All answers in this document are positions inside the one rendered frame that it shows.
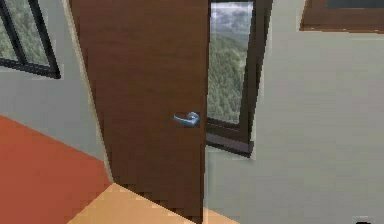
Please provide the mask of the dark brown framed window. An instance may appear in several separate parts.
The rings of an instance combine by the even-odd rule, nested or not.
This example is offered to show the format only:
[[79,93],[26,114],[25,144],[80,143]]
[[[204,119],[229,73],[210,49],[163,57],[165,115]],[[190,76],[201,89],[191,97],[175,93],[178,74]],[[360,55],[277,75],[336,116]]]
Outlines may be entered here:
[[212,0],[207,144],[249,157],[273,0]]

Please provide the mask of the brown wooden room door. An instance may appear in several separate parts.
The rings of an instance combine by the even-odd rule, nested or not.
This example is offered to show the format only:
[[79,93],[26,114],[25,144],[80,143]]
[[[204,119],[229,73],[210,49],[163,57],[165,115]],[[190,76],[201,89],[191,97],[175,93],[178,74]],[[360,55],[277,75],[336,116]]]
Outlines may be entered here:
[[69,6],[114,182],[202,224],[209,0]]

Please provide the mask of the black framed window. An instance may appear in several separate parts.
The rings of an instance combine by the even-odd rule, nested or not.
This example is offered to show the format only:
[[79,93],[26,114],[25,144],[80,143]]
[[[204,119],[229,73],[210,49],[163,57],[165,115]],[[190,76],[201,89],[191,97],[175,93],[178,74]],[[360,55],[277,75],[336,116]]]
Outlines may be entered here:
[[0,66],[61,78],[38,0],[0,0]]

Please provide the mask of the brown framed wall picture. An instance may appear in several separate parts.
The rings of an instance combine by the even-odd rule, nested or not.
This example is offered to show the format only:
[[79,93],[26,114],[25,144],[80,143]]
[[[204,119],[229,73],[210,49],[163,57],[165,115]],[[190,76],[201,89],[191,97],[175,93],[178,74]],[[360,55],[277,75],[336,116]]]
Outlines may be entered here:
[[300,30],[384,34],[384,0],[306,0]]

